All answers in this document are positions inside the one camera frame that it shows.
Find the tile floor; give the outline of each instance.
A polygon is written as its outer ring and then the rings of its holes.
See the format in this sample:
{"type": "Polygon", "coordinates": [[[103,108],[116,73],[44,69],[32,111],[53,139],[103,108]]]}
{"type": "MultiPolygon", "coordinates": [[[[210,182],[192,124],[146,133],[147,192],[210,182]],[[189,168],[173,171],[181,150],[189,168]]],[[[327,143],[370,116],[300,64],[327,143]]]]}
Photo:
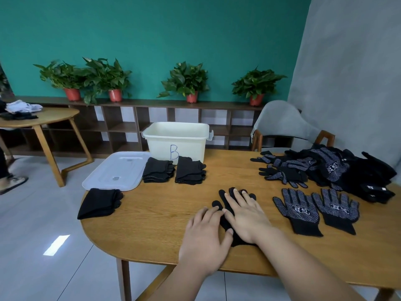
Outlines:
{"type": "MultiPolygon", "coordinates": [[[[59,168],[80,162],[57,158],[59,168]]],[[[77,213],[82,181],[102,160],[69,173],[59,188],[44,157],[20,157],[10,171],[29,177],[24,185],[0,196],[0,300],[119,300],[115,258],[85,236],[77,213]],[[58,236],[69,235],[54,256],[43,253],[58,236]]],[[[133,299],[163,266],[130,263],[133,299]]],[[[376,288],[354,287],[367,300],[376,288]]],[[[204,283],[201,300],[289,300],[277,278],[217,272],[204,283]]]]}

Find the round wooden table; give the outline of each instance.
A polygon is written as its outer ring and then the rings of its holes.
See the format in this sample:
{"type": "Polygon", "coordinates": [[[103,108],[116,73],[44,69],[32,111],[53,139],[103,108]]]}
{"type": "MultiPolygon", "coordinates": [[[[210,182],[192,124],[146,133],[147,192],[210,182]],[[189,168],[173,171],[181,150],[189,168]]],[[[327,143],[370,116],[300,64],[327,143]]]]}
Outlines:
{"type": "Polygon", "coordinates": [[[47,158],[47,161],[50,164],[50,167],[53,171],[54,177],[56,178],[57,184],[59,187],[65,186],[65,179],[67,177],[67,173],[69,171],[75,170],[87,164],[93,162],[93,158],[91,157],[88,148],[85,145],[85,142],[82,139],[81,134],[74,122],[74,116],[79,113],[79,110],[72,108],[63,108],[63,107],[44,107],[42,111],[34,113],[38,118],[37,119],[26,119],[26,120],[4,120],[0,118],[0,128],[25,128],[32,127],[36,135],[38,136],[38,140],[43,148],[43,152],[47,158]],[[70,166],[63,170],[58,169],[57,163],[53,157],[53,154],[50,150],[50,147],[46,141],[46,138],[43,134],[42,125],[51,124],[53,122],[58,122],[62,120],[69,120],[71,126],[73,127],[75,134],[78,137],[79,142],[87,156],[86,161],[80,162],[76,165],[70,166]]]}

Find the gray chair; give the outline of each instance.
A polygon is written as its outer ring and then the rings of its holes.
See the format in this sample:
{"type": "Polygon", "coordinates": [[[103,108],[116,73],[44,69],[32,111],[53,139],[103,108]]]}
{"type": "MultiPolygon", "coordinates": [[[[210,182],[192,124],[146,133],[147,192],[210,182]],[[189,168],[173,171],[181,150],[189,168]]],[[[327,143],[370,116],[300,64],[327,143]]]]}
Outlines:
{"type": "MultiPolygon", "coordinates": [[[[335,135],[328,131],[319,130],[306,122],[298,109],[286,101],[274,100],[267,103],[260,113],[251,132],[252,151],[262,151],[263,136],[287,136],[309,141],[311,144],[320,144],[327,138],[327,146],[334,146],[335,135]]],[[[272,147],[274,152],[283,152],[290,148],[272,147]]]]}

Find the left hand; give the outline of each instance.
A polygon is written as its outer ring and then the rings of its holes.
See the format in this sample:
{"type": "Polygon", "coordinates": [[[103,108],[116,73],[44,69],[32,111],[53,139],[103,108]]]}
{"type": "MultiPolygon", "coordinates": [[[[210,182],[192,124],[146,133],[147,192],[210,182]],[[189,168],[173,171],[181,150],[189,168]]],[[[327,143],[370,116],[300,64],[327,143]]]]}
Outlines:
{"type": "Polygon", "coordinates": [[[233,242],[233,230],[228,229],[220,244],[218,226],[222,215],[223,212],[218,211],[218,207],[205,207],[189,219],[178,253],[179,264],[200,271],[204,277],[220,268],[233,242]]]}

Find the glove finger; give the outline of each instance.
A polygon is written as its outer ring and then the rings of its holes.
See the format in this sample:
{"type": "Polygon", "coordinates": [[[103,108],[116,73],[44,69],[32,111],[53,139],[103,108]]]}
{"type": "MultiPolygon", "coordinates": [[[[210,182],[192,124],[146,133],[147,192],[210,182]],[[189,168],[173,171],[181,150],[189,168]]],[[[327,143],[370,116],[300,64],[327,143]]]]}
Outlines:
{"type": "Polygon", "coordinates": [[[281,198],[279,197],[273,197],[273,203],[276,205],[278,211],[280,211],[280,213],[287,217],[288,216],[288,210],[287,207],[284,206],[283,201],[281,200],[281,198]]]}

